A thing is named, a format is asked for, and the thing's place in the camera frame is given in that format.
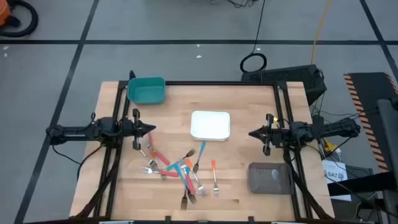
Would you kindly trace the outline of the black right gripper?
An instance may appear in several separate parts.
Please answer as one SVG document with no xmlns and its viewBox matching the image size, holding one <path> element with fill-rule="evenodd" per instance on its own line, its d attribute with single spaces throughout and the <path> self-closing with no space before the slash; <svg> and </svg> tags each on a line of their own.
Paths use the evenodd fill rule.
<svg viewBox="0 0 398 224">
<path fill-rule="evenodd" d="M 270 144 L 272 144 L 276 148 L 283 148 L 283 146 L 288 143 L 291 134 L 288 129 L 272 129 L 272 124 L 274 123 L 273 115 L 266 114 L 266 120 L 267 125 L 265 129 L 259 128 L 257 130 L 249 132 L 249 134 L 250 137 L 256 138 L 260 141 L 265 141 L 264 154 L 266 156 L 269 156 L 271 154 Z"/>
</svg>

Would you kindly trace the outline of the grey translucent plastic bin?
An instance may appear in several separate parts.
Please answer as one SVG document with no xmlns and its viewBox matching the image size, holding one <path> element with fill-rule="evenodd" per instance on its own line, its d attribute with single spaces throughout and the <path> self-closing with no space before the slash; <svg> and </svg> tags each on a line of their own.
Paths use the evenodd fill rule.
<svg viewBox="0 0 398 224">
<path fill-rule="evenodd" d="M 290 167 L 285 163 L 252 162 L 248 167 L 248 186 L 253 194 L 292 195 Z"/>
</svg>

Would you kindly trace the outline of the black aluminium table frame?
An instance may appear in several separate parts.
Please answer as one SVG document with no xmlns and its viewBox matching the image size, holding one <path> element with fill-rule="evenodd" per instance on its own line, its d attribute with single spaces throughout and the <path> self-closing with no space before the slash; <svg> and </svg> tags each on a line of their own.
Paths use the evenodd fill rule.
<svg viewBox="0 0 398 224">
<path fill-rule="evenodd" d="M 252 162 L 282 162 L 281 149 L 272 149 L 269 156 L 262 143 L 249 136 L 260 128 L 266 114 L 277 113 L 274 89 L 267 85 L 240 82 L 169 82 L 167 99 L 160 105 L 141 105 L 141 118 L 153 124 L 154 146 L 168 159 L 176 161 L 200 143 L 190 135 L 191 115 L 196 110 L 225 111 L 231 117 L 231 134 L 225 142 L 208 142 L 200 162 L 199 179 L 208 195 L 198 197 L 186 210 L 180 209 L 183 184 L 178 178 L 162 181 L 155 175 L 143 174 L 139 168 L 146 163 L 132 148 L 131 139 L 123 142 L 116 188 L 106 192 L 100 213 L 113 220 L 173 222 L 214 221 L 293 221 L 292 198 L 289 195 L 255 195 L 247 182 L 248 165 Z M 213 170 L 219 195 L 213 195 Z"/>
</svg>

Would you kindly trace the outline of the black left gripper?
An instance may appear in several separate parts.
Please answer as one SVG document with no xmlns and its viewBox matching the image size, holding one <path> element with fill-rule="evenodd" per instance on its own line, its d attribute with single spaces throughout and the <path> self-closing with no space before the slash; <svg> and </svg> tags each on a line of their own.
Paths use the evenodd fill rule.
<svg viewBox="0 0 398 224">
<path fill-rule="evenodd" d="M 125 136 L 133 136 L 134 140 L 132 142 L 133 149 L 140 150 L 141 144 L 139 142 L 139 138 L 141 134 L 147 134 L 155 129 L 155 125 L 146 124 L 140 121 L 140 112 L 137 108 L 132 110 L 133 120 L 124 119 L 123 128 Z"/>
</svg>

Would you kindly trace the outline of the white plastic bin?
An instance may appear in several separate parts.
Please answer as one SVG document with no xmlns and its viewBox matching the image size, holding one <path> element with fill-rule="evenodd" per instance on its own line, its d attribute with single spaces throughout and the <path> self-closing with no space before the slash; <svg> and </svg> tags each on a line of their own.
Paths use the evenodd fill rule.
<svg viewBox="0 0 398 224">
<path fill-rule="evenodd" d="M 231 117 L 224 111 L 194 111 L 190 134 L 200 141 L 225 141 L 231 134 Z"/>
</svg>

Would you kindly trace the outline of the orange vacuum cleaner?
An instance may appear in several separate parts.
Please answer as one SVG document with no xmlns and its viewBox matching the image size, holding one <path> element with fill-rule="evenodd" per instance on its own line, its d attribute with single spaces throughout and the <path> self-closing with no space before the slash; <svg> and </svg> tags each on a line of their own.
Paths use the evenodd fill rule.
<svg viewBox="0 0 398 224">
<path fill-rule="evenodd" d="M 11 11 L 7 0 L 0 0 L 0 27 L 6 23 L 6 19 L 10 14 Z"/>
</svg>

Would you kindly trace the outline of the black floor bar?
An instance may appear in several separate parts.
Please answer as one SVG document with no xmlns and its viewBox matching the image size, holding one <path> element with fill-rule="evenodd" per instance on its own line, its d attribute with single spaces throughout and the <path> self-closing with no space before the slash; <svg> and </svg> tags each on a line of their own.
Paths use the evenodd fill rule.
<svg viewBox="0 0 398 224">
<path fill-rule="evenodd" d="M 393 172 L 359 177 L 328 184 L 330 196 L 398 190 L 398 177 Z"/>
</svg>

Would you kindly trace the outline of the black platform with hazard stripes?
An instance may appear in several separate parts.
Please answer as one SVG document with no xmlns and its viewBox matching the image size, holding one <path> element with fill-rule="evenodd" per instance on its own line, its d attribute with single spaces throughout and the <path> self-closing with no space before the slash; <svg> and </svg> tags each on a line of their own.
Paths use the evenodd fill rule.
<svg viewBox="0 0 398 224">
<path fill-rule="evenodd" d="M 382 121 L 378 114 L 377 101 L 398 98 L 398 87 L 392 78 L 383 72 L 346 73 L 343 78 L 379 171 L 382 173 L 392 171 L 392 162 Z"/>
</svg>

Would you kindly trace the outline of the white paper label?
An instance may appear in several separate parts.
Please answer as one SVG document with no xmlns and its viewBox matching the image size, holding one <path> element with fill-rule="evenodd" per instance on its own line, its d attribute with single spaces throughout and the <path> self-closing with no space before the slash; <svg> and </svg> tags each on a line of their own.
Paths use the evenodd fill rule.
<svg viewBox="0 0 398 224">
<path fill-rule="evenodd" d="M 348 175 L 346 171 L 346 165 L 342 162 L 335 162 L 324 160 L 323 170 L 325 175 L 327 175 L 326 182 L 328 184 L 335 182 L 340 182 L 348 180 Z"/>
</svg>

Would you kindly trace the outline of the yellow plug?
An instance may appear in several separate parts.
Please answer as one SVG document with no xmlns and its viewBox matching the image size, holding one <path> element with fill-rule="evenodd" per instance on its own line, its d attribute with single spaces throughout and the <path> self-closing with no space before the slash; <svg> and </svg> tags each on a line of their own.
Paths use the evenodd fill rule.
<svg viewBox="0 0 398 224">
<path fill-rule="evenodd" d="M 325 152 L 331 152 L 333 150 L 335 150 L 338 146 L 335 144 L 332 144 L 331 142 L 329 142 L 328 140 L 324 139 L 324 150 Z"/>
</svg>

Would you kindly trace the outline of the teal plastic bin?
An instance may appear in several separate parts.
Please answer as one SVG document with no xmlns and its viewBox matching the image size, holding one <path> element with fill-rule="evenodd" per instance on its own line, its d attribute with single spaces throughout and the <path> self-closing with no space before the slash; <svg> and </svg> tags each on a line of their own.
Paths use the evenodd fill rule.
<svg viewBox="0 0 398 224">
<path fill-rule="evenodd" d="M 137 105 L 163 103 L 166 99 L 165 80 L 162 77 L 133 78 L 127 86 L 127 98 Z"/>
</svg>

